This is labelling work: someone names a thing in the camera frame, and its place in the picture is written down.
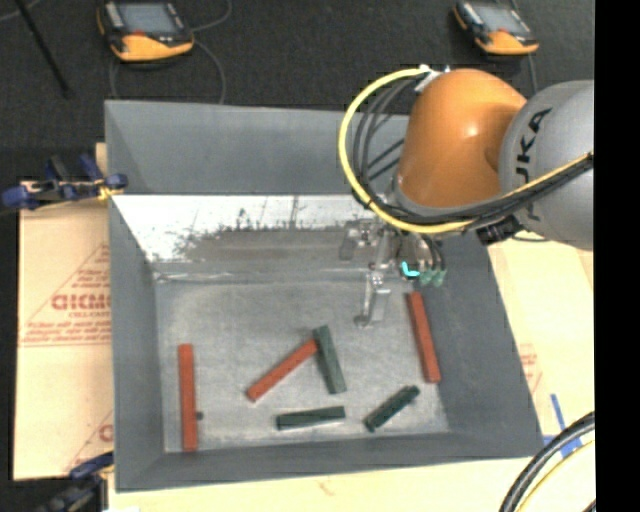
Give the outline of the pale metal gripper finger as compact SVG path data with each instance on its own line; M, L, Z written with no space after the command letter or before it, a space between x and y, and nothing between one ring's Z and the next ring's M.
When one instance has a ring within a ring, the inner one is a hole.
M340 260L352 260L357 251L370 245L371 230L365 227L347 228L339 248Z
M391 297L391 290L385 286L385 278L381 272L369 272L366 277L362 307L354 317L359 328L365 328L382 322Z

